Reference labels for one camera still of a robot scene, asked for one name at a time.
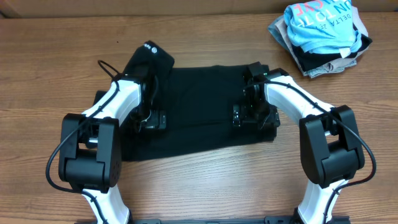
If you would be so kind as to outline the black t-shirt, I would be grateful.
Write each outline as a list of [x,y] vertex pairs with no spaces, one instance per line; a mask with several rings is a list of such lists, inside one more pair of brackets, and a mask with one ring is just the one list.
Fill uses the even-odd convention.
[[174,58],[151,41],[133,53],[122,73],[139,65],[155,70],[159,89],[153,107],[165,111],[167,125],[123,140],[124,161],[180,156],[276,137],[277,129],[272,133],[233,127],[233,105],[244,104],[243,73],[248,65],[177,68]]

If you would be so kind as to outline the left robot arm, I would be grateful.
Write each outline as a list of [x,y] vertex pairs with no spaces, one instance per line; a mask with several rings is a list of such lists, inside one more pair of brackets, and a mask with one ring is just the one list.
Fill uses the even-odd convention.
[[92,108],[63,119],[58,174],[86,198],[97,223],[132,223],[117,185],[122,141],[145,129],[165,129],[165,112],[153,107],[158,89],[155,70],[139,65],[113,77]]

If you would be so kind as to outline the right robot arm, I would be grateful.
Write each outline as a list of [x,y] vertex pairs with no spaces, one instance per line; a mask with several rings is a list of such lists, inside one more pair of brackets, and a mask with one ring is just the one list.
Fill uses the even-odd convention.
[[331,211],[343,186],[364,166],[353,111],[318,100],[281,68],[266,71],[252,63],[243,79],[244,104],[233,106],[233,126],[275,133],[281,109],[299,127],[300,161],[308,178],[293,215],[268,216],[265,223],[349,223],[349,217],[334,217]]

